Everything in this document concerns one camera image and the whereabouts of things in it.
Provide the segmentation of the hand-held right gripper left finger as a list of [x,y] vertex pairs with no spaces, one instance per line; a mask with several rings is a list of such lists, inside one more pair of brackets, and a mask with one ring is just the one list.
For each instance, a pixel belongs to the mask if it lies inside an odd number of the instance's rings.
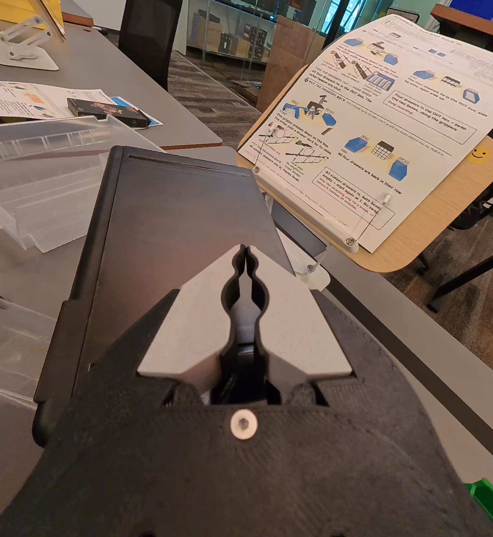
[[222,378],[222,359],[236,351],[231,309],[240,298],[245,245],[239,244],[183,284],[137,372],[191,384],[200,394]]

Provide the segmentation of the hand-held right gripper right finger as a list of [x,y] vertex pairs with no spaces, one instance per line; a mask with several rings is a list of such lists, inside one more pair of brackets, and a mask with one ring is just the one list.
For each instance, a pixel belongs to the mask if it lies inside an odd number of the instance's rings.
[[249,246],[246,267],[260,309],[255,350],[281,398],[297,385],[345,378],[352,367],[310,289],[271,258]]

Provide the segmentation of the black drawer cabinet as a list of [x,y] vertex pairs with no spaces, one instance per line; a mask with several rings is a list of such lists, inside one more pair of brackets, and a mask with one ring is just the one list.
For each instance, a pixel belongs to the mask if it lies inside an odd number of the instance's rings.
[[34,401],[44,447],[91,364],[168,292],[233,246],[253,245],[292,273],[250,170],[115,146]]

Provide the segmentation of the clear plastic box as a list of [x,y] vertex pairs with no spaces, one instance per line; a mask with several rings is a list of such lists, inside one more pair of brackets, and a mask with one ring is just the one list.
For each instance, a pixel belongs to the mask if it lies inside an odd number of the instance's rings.
[[0,298],[0,401],[36,410],[37,382],[56,320]]

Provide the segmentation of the white document stand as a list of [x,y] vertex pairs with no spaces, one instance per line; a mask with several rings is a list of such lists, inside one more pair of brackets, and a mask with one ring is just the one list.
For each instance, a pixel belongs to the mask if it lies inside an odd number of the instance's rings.
[[[358,252],[358,239],[352,235],[351,231],[330,223],[326,217],[320,215],[306,202],[279,184],[277,179],[267,175],[259,166],[254,165],[252,171],[259,187],[266,193],[265,203],[270,213],[273,205],[278,203],[285,211],[300,220],[302,225],[316,229],[316,233],[326,237],[331,244],[342,246],[350,253]],[[329,273],[321,266],[325,252],[320,254],[317,259],[303,250],[300,245],[294,243],[284,231],[279,228],[277,230],[298,279],[306,284],[310,290],[323,291],[330,283]]]

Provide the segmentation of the large clear plastic bin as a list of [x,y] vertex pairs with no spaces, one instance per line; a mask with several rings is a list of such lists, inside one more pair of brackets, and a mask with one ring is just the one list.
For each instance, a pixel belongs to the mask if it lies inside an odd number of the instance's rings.
[[0,124],[0,228],[41,252],[86,235],[116,145],[162,151],[114,117]]

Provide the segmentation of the blue and white card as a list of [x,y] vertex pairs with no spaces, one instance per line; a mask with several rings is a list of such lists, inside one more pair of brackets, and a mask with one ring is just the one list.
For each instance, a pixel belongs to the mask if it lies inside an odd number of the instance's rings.
[[130,108],[135,109],[136,111],[140,112],[142,115],[144,115],[144,116],[148,119],[148,127],[163,125],[162,122],[160,122],[160,121],[157,120],[156,118],[152,117],[152,116],[149,115],[147,112],[142,111],[141,109],[139,109],[138,107],[136,107],[136,106],[133,105],[132,103],[130,103],[130,102],[124,100],[122,97],[110,97],[110,99],[111,99],[115,104],[117,104],[117,105],[119,105],[119,106],[130,107]]

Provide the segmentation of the printed instruction sheet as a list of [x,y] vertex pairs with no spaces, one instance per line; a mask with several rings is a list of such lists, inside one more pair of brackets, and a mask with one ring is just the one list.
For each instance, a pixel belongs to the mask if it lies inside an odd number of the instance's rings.
[[387,15],[329,45],[238,153],[349,252],[374,252],[493,128],[493,52]]

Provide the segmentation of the small black card box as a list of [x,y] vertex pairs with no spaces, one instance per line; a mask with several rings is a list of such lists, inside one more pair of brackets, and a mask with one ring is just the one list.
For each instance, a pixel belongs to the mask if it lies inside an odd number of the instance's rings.
[[151,120],[142,111],[129,105],[115,103],[98,103],[96,101],[67,98],[69,111],[75,117],[93,116],[98,120],[105,120],[107,116],[118,119],[121,123],[131,128],[147,128]]

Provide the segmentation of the cardboard box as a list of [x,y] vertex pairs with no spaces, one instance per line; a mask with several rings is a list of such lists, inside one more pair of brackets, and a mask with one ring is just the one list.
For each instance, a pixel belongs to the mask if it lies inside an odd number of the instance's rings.
[[259,90],[256,109],[264,112],[297,71],[314,61],[325,37],[308,26],[278,16],[273,44]]

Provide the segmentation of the printed paper sheet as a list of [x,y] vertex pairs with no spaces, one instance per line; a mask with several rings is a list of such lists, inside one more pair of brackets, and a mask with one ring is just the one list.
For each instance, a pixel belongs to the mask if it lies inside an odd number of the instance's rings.
[[10,121],[65,119],[74,115],[68,98],[114,104],[102,90],[0,81],[0,124]]

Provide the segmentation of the storage shelf with boxes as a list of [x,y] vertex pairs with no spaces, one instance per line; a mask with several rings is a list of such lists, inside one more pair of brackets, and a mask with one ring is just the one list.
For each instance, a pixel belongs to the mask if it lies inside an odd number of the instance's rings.
[[277,1],[189,1],[186,45],[266,64],[277,23]]

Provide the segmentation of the black office chair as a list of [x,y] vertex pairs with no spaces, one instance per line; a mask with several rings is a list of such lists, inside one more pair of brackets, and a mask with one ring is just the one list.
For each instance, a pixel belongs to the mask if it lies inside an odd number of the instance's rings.
[[126,1],[118,48],[165,91],[182,1]]

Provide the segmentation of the brown wooden desk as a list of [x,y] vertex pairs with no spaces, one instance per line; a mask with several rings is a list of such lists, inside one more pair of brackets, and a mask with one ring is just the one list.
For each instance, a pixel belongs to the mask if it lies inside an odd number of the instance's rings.
[[477,34],[486,42],[493,39],[493,21],[487,20],[464,11],[437,3],[431,10],[431,17],[439,23],[441,34],[455,37],[458,32],[466,31]]

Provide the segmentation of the yellow sign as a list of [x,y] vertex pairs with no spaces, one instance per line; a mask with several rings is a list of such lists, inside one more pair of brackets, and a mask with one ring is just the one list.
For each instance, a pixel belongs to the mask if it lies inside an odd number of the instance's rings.
[[55,37],[65,39],[60,1],[0,1],[0,20],[22,23],[30,18],[41,17]]

